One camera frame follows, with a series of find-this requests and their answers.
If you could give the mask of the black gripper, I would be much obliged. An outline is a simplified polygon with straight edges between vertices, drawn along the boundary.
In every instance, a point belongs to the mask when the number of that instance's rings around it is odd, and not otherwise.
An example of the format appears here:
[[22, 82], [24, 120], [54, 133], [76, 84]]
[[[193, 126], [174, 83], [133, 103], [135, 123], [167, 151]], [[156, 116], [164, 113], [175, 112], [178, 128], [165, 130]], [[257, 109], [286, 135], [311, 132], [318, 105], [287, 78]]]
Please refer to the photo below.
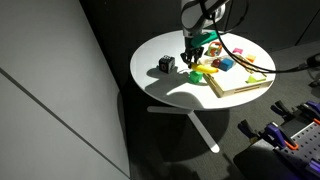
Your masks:
[[191, 38], [187, 38], [187, 37], [184, 38], [185, 51], [180, 54], [183, 62], [187, 65], [190, 65], [191, 60], [194, 60], [194, 63], [198, 64], [204, 50], [202, 46], [193, 47], [191, 45], [191, 41], [192, 41]]

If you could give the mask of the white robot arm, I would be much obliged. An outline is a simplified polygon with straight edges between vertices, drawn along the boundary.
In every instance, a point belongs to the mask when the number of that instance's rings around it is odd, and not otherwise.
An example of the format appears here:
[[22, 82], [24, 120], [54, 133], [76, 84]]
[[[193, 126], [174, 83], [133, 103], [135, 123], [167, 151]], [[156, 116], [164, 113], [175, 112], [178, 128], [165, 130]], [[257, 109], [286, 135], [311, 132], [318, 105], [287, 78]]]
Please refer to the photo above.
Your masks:
[[197, 62], [202, 56], [205, 35], [203, 29], [218, 22], [225, 14], [229, 0], [181, 0], [180, 20], [182, 23], [185, 51], [180, 54], [186, 64]]

